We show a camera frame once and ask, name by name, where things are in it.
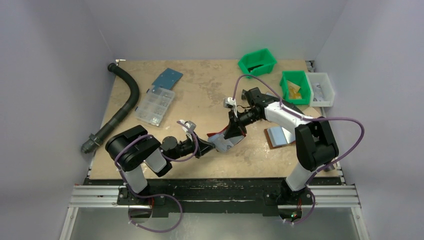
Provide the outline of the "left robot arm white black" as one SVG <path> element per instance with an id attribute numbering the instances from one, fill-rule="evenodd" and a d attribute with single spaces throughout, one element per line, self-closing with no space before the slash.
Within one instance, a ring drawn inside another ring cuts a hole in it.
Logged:
<path id="1" fill-rule="evenodd" d="M 128 186 L 132 201 L 142 205 L 149 199 L 150 186 L 144 176 L 142 163 L 158 177 L 162 177 L 172 169 L 172 162 L 200 158 L 215 149 L 213 143 L 199 138 L 194 132 L 195 128 L 191 122 L 184 124 L 184 141 L 178 141 L 174 136 L 167 136 L 159 141 L 141 125 L 108 140 L 105 150 Z"/>

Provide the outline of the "red leather card holder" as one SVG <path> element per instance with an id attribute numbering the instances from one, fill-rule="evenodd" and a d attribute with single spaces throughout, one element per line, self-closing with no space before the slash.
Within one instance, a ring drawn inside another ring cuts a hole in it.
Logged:
<path id="1" fill-rule="evenodd" d="M 233 148 L 241 142 L 245 136 L 235 136 L 228 139 L 224 138 L 225 129 L 220 132 L 213 132 L 207 134 L 207 141 L 215 146 L 215 149 L 220 153 L 226 153 L 229 149 Z"/>

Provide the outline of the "clear compartment screw box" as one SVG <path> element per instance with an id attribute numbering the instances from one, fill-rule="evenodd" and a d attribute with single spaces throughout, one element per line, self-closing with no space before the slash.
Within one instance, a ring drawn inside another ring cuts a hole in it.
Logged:
<path id="1" fill-rule="evenodd" d="M 135 118 L 158 127 L 175 98 L 175 92 L 151 86 L 135 109 Z"/>

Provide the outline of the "white plastic bin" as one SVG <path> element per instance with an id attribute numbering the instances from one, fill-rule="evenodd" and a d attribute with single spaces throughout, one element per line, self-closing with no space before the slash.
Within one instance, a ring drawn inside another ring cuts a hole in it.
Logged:
<path id="1" fill-rule="evenodd" d="M 335 101 L 335 91 L 325 72 L 306 72 L 310 86 L 310 107 L 331 108 Z"/>

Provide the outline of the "brown open card holder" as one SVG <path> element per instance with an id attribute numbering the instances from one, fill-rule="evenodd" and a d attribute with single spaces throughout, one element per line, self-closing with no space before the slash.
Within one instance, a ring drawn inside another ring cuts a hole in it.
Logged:
<path id="1" fill-rule="evenodd" d="M 265 129 L 264 135 L 271 150 L 294 145 L 296 142 L 295 135 L 280 126 Z"/>

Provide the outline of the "green bin with yellow items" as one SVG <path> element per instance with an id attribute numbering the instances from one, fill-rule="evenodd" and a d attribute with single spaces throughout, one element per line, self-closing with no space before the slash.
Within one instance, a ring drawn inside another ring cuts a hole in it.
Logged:
<path id="1" fill-rule="evenodd" d="M 279 85 L 285 101 L 294 105 L 310 104 L 311 87 L 304 71 L 283 71 Z"/>

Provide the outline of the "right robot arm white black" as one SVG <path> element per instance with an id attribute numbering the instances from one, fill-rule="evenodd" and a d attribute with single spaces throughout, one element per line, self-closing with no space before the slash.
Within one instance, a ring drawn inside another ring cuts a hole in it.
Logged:
<path id="1" fill-rule="evenodd" d="M 249 107 L 243 112 L 237 110 L 234 98 L 223 100 L 223 106 L 230 110 L 223 138 L 230 140 L 244 137 L 247 134 L 246 127 L 259 120 L 275 123 L 294 135 L 298 163 L 286 177 L 280 191 L 282 200 L 292 204 L 300 198 L 300 191 L 306 187 L 318 167 L 330 163 L 339 155 L 331 126 L 322 117 L 310 118 L 301 114 L 287 107 L 277 97 L 261 93 L 257 87 L 246 91 L 244 97 Z"/>

